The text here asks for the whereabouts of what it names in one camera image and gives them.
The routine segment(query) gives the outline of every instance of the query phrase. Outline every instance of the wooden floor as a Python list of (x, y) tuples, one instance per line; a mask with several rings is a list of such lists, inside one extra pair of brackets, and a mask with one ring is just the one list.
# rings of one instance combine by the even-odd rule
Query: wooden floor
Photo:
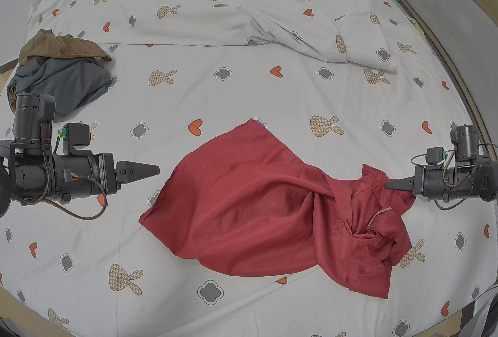
[[(0, 90), (3, 90), (3, 86), (9, 79), (11, 73), (12, 70), (0, 74)], [(0, 318), (10, 318), (38, 337), (71, 337), (71, 334), (67, 331), (63, 330), (55, 323), (41, 317), (1, 287)], [(436, 326), (417, 334), (415, 337), (450, 337), (460, 330), (461, 318), (462, 311), (458, 311), (455, 315), (452, 315)]]

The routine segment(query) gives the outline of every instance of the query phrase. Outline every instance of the red fabric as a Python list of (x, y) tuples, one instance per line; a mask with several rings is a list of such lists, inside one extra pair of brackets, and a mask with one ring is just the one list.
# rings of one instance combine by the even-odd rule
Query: red fabric
[(391, 267), (411, 248), (401, 215), (415, 200), (384, 189), (387, 181), (367, 165), (358, 180), (332, 179), (249, 120), (186, 155), (140, 223), (175, 255), (217, 272), (319, 264), (348, 289), (387, 298)]

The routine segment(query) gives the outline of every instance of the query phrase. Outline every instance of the white label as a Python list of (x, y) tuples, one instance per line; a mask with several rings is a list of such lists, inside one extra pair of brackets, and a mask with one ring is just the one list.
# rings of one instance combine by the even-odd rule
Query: white label
[(103, 173), (103, 156), (99, 156), (99, 171), (100, 171), (100, 184), (102, 185), (104, 191), (107, 190), (106, 188), (106, 178)]

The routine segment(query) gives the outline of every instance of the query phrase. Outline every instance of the orange heart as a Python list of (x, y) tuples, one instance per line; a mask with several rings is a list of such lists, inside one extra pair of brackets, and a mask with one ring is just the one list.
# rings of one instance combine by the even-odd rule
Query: orange heart
[(200, 126), (202, 126), (202, 120), (194, 120), (188, 125), (188, 130), (192, 135), (199, 136), (200, 134), (202, 134), (201, 130), (199, 129)]
[(427, 134), (432, 134), (431, 129), (429, 128), (429, 122), (426, 120), (425, 122), (422, 123), (422, 129), (427, 133)]
[(283, 74), (280, 73), (280, 70), (282, 70), (282, 67), (275, 66), (273, 69), (270, 70), (270, 73), (276, 77), (283, 77)]
[(441, 308), (441, 315), (443, 315), (443, 316), (445, 316), (445, 317), (446, 317), (446, 316), (448, 316), (448, 315), (450, 315), (450, 313), (448, 312), (448, 307), (449, 307), (449, 306), (450, 306), (450, 302), (449, 302), (449, 301), (447, 301), (447, 302), (445, 303), (445, 305), (443, 305), (443, 308)]
[(37, 247), (38, 247), (38, 243), (36, 243), (36, 242), (31, 243), (29, 245), (29, 249), (31, 250), (31, 255), (33, 256), (33, 258), (36, 258), (36, 253), (34, 250), (36, 250)]

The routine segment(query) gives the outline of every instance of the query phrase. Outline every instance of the bed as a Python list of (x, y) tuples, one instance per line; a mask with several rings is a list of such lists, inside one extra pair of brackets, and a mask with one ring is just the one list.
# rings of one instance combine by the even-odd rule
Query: bed
[[(161, 167), (109, 196), (92, 222), (43, 203), (13, 203), (0, 219), (4, 288), (71, 333), (408, 337), (495, 282), (495, 209), (480, 200), (449, 212), (414, 203), (403, 216), (413, 250), (393, 268), (387, 300), (318, 266), (222, 275), (175, 257), (138, 223), (184, 155), (249, 118), (338, 179), (359, 178), (364, 163), (407, 177), (414, 155), (450, 148), (451, 128), (473, 118), (396, 0), (36, 0), (28, 39), (38, 29), (95, 41), (113, 58), (109, 91), (66, 122), (92, 126), (94, 153)], [(327, 134), (313, 133), (313, 116)], [(66, 207), (90, 216), (101, 204)], [(113, 270), (126, 275), (119, 291)]]

